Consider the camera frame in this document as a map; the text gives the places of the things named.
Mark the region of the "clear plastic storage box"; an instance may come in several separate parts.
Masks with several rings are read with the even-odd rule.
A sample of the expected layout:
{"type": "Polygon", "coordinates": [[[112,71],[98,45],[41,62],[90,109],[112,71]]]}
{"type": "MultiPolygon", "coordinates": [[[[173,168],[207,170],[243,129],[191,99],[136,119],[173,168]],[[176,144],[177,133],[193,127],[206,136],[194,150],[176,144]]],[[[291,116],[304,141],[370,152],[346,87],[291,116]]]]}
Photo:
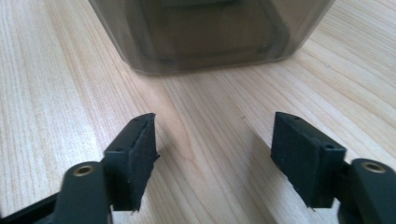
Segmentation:
{"type": "Polygon", "coordinates": [[[289,58],[334,0],[89,0],[135,71],[172,74],[289,58]]]}

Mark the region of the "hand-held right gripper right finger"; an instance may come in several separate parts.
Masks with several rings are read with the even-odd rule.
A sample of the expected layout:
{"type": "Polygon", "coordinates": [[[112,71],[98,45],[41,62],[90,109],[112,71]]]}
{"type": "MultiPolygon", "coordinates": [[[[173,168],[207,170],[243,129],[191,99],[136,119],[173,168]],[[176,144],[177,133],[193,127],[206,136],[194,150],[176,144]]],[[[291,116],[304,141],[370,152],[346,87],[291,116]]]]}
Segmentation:
{"type": "Polygon", "coordinates": [[[276,112],[271,158],[307,207],[331,208],[347,149],[304,119],[276,112]]]}

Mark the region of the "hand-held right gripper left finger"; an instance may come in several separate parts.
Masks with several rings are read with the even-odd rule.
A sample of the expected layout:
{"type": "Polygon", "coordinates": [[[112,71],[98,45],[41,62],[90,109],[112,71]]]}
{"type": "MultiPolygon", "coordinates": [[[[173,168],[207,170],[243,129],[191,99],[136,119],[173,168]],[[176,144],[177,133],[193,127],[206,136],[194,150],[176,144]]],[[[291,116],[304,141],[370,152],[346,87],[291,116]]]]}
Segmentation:
{"type": "Polygon", "coordinates": [[[102,160],[114,211],[140,210],[154,163],[159,157],[155,114],[147,113],[131,119],[106,148],[102,160]]]}

